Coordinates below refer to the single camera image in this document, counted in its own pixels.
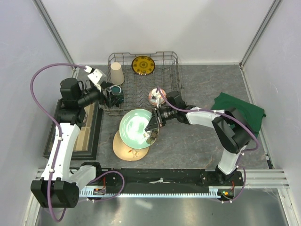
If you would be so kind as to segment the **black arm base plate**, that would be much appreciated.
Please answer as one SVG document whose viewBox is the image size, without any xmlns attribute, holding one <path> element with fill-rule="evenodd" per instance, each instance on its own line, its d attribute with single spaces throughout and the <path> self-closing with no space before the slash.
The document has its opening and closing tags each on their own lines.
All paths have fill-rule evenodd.
<svg viewBox="0 0 301 226">
<path fill-rule="evenodd" d="M 244 184 L 245 176 L 235 171 L 231 176 L 223 177 L 215 170 L 205 169 L 136 169 L 103 168 L 109 173 L 88 186 L 100 186 L 107 194 L 117 193 L 123 182 L 123 194 L 188 194 L 208 193 L 209 187 L 238 187 Z"/>
</svg>

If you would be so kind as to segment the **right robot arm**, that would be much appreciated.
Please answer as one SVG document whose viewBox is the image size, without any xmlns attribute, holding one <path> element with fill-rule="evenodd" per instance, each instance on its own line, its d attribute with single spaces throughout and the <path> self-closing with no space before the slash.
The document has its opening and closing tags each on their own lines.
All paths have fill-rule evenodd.
<svg viewBox="0 0 301 226">
<path fill-rule="evenodd" d="M 155 107 L 145 128 L 146 132 L 154 132 L 166 125 L 167 120 L 176 118 L 180 123 L 201 125 L 213 128 L 224 150 L 216 167 L 215 179 L 220 185 L 227 185 L 237 169 L 240 153 L 250 142 L 253 131 L 240 114 L 232 107 L 228 110 L 207 110 L 193 105 L 186 105 L 177 91 L 167 95 L 167 106 Z"/>
</svg>

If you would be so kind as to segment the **mint green flower plate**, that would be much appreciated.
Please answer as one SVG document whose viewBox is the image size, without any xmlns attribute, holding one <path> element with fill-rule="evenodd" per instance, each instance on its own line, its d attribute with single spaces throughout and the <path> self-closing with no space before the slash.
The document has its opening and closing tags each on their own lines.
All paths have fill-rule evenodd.
<svg viewBox="0 0 301 226">
<path fill-rule="evenodd" d="M 144 149 L 156 141 L 159 129 L 145 131 L 151 116 L 152 113 L 145 109 L 134 109 L 123 116 L 119 124 L 119 134 L 127 146 Z"/>
</svg>

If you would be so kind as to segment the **cream bird pattern plate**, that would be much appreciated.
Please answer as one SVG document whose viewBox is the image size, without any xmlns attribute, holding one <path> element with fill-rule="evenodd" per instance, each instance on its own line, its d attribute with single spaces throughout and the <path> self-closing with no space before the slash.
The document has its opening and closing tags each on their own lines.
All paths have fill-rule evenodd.
<svg viewBox="0 0 301 226">
<path fill-rule="evenodd" d="M 112 148 L 115 155 L 125 161 L 138 161 L 142 159 L 149 151 L 149 147 L 143 149 L 133 149 L 127 146 L 121 139 L 119 131 L 116 132 Z"/>
</svg>

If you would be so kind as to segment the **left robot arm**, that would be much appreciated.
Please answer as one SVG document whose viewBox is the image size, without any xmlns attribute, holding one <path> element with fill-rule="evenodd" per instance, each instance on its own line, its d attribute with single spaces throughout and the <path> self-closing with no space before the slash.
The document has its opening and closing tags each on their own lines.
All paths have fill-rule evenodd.
<svg viewBox="0 0 301 226">
<path fill-rule="evenodd" d="M 73 174 L 70 163 L 86 115 L 85 107 L 92 103 L 106 104 L 103 90 L 112 83 L 103 81 L 99 88 L 92 84 L 86 91 L 81 90 L 75 78 L 67 78 L 60 85 L 62 98 L 56 111 L 50 157 L 41 178 L 31 183 L 31 192 L 43 208 L 74 208 L 86 185 L 99 185 L 103 181 L 99 163 L 83 163 Z"/>
</svg>

